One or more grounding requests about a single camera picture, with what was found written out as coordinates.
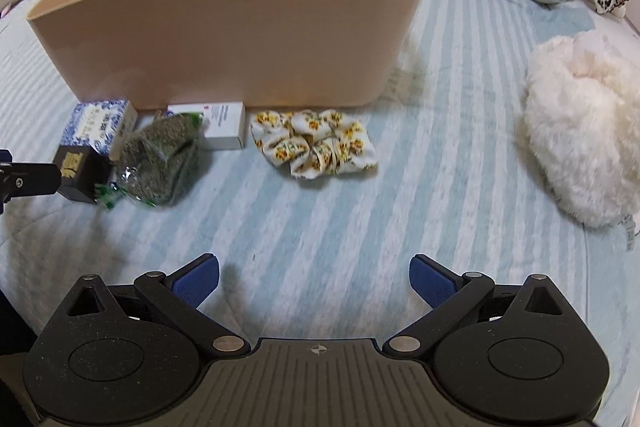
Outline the floral fabric scrunchie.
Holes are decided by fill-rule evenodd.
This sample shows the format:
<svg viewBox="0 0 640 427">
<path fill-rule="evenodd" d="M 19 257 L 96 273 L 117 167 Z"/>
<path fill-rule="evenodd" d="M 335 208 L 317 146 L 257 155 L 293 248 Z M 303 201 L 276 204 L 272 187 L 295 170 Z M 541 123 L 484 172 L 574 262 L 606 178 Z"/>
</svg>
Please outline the floral fabric scrunchie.
<svg viewBox="0 0 640 427">
<path fill-rule="evenodd" d="M 264 110 L 252 117 L 250 134 L 262 156 L 274 167 L 288 167 L 295 179 L 311 181 L 378 167 L 366 126 L 337 109 Z"/>
</svg>

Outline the beige plastic storage basket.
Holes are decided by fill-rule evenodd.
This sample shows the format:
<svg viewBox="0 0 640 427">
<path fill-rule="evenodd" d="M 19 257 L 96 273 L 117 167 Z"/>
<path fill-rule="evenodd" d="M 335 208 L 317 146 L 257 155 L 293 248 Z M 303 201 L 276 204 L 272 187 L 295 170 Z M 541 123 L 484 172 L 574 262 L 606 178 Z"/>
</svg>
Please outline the beige plastic storage basket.
<svg viewBox="0 0 640 427">
<path fill-rule="evenodd" d="M 359 106 L 420 0 L 40 0 L 28 21 L 81 101 Z"/>
</svg>

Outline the white fluffy plush toy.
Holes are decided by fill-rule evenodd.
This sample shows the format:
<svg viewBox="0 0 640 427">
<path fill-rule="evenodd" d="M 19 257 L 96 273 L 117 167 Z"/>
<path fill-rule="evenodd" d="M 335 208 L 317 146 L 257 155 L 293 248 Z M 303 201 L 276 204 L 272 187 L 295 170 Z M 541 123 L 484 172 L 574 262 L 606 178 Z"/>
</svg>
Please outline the white fluffy plush toy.
<svg viewBox="0 0 640 427">
<path fill-rule="evenodd" d="M 558 206 L 589 228 L 639 210 L 639 67 L 599 31 L 557 36 L 530 54 L 529 150 Z"/>
</svg>

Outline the black box gold character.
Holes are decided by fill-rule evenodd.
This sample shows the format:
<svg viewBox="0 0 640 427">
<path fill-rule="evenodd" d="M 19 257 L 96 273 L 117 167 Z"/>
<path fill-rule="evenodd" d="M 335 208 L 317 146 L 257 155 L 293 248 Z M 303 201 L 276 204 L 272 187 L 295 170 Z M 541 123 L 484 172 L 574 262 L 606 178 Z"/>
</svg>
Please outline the black box gold character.
<svg viewBox="0 0 640 427">
<path fill-rule="evenodd" d="M 107 184 L 112 163 L 92 146 L 60 145 L 54 156 L 61 171 L 58 194 L 73 202 L 96 203 L 96 187 Z"/>
</svg>

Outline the striped light blue bedsheet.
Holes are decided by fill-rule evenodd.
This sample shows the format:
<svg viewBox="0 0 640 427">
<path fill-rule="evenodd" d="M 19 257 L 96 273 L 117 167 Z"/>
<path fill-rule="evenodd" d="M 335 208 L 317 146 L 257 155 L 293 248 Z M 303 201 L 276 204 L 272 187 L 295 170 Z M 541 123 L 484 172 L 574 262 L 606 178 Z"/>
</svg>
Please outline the striped light blue bedsheet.
<svg viewBox="0 0 640 427">
<path fill-rule="evenodd" d="M 30 26 L 39 1 L 1 22 L 1 145 L 26 162 L 54 158 L 79 101 Z M 523 120 L 536 46 L 616 26 L 582 1 L 420 0 L 378 98 L 312 106 L 360 120 L 378 167 L 299 180 L 246 141 L 207 153 L 169 207 L 14 198 L 2 293 L 42 329 L 82 274 L 128 284 L 212 253 L 220 283 L 203 309 L 245 338 L 384 340 L 425 311 L 408 280 L 415 254 L 499 284 L 546 274 L 608 357 L 598 423 L 622 425 L 639 392 L 639 245 L 624 220 L 593 230 L 560 209 Z"/>
</svg>

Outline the green dried herb bag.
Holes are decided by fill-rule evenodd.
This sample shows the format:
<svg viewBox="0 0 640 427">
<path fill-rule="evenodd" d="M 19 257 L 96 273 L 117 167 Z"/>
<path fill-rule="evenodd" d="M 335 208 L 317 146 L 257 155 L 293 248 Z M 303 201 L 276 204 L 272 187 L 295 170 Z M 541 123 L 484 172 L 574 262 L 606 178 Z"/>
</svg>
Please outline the green dried herb bag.
<svg viewBox="0 0 640 427">
<path fill-rule="evenodd" d="M 122 146 L 113 180 L 96 186 L 96 202 L 108 209 L 123 198 L 149 207 L 178 204 L 209 167 L 203 124 L 202 114 L 181 113 L 135 131 Z"/>
</svg>

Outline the white red medicine box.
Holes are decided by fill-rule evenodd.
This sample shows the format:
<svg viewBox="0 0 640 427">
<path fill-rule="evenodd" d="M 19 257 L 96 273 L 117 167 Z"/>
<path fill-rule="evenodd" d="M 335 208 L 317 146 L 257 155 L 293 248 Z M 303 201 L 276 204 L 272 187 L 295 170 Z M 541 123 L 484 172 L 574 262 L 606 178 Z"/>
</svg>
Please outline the white red medicine box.
<svg viewBox="0 0 640 427">
<path fill-rule="evenodd" d="M 202 116 L 200 147 L 204 150 L 239 150 L 244 145 L 245 106 L 242 102 L 168 105 L 168 115 Z"/>
</svg>

